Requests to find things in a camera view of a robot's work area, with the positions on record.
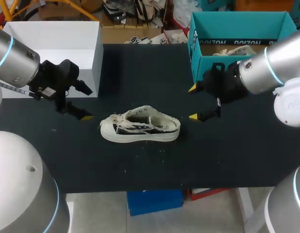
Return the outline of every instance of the black table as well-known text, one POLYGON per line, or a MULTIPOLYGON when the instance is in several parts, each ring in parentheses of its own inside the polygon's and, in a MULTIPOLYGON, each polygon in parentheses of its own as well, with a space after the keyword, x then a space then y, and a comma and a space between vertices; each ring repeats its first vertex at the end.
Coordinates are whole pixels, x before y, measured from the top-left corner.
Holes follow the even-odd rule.
POLYGON ((300 165, 300 129, 279 122, 271 93, 223 106, 222 118, 201 123, 188 116, 216 100, 188 94, 192 84, 187 45, 105 45, 100 97, 72 99, 93 120, 62 116, 46 100, 4 99, 0 130, 30 141, 66 193, 273 186, 300 165), (176 141, 101 137, 102 119, 146 104, 181 121, 176 141))

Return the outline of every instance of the gray floor tile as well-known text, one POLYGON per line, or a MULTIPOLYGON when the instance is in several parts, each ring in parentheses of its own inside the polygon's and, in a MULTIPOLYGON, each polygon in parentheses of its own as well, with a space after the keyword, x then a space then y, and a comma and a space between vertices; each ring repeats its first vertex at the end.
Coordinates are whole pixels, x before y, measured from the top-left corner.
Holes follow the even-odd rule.
POLYGON ((126 192, 68 194, 71 233, 126 233, 126 192))
POLYGON ((127 233, 243 233, 241 212, 233 190, 196 201, 178 209, 131 217, 127 233))
POLYGON ((255 210, 260 202, 269 194, 273 187, 248 188, 253 209, 255 210))

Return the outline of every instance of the white box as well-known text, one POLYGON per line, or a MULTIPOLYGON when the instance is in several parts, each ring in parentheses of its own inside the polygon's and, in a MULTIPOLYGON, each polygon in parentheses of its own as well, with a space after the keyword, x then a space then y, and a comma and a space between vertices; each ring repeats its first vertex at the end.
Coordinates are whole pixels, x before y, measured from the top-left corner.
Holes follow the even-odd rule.
MULTIPOLYGON (((97 97, 103 57, 99 22, 94 21, 38 21, 8 22, 4 29, 40 55, 40 62, 49 60, 55 65, 69 59, 79 67, 79 80, 93 91, 89 96, 69 90, 67 98, 97 97)), ((2 89, 3 98, 29 98, 17 92, 2 89)))

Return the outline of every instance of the robotic arm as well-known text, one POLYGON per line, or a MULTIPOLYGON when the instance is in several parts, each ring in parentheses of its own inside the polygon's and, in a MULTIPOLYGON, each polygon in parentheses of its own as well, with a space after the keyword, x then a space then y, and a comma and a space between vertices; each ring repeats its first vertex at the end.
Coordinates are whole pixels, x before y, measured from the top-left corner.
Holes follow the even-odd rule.
POLYGON ((79 67, 71 61, 64 60, 59 65, 50 61, 40 63, 38 53, 0 30, 0 80, 12 85, 0 83, 0 86, 27 94, 36 100, 41 97, 54 100, 59 113, 68 113, 77 119, 90 118, 92 115, 84 109, 65 101, 66 91, 71 86, 86 95, 92 93, 84 81, 78 80, 78 76, 79 67), (19 89, 26 85, 30 92, 19 89))
POLYGON ((189 92, 205 90, 218 98, 214 112, 207 116, 195 114, 205 121, 220 116, 221 104, 274 89, 278 119, 289 126, 300 127, 300 30, 248 60, 230 64, 226 71, 223 63, 214 63, 189 92))

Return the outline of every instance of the white rubber sole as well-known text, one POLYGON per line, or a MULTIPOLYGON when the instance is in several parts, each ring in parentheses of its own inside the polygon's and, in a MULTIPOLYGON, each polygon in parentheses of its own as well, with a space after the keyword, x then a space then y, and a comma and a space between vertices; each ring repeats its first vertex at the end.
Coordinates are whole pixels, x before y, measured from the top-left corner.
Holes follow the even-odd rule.
POLYGON ((158 141, 171 142, 178 138, 180 130, 173 133, 120 135, 116 134, 112 124, 102 124, 100 127, 101 136, 111 142, 129 143, 137 141, 158 141))

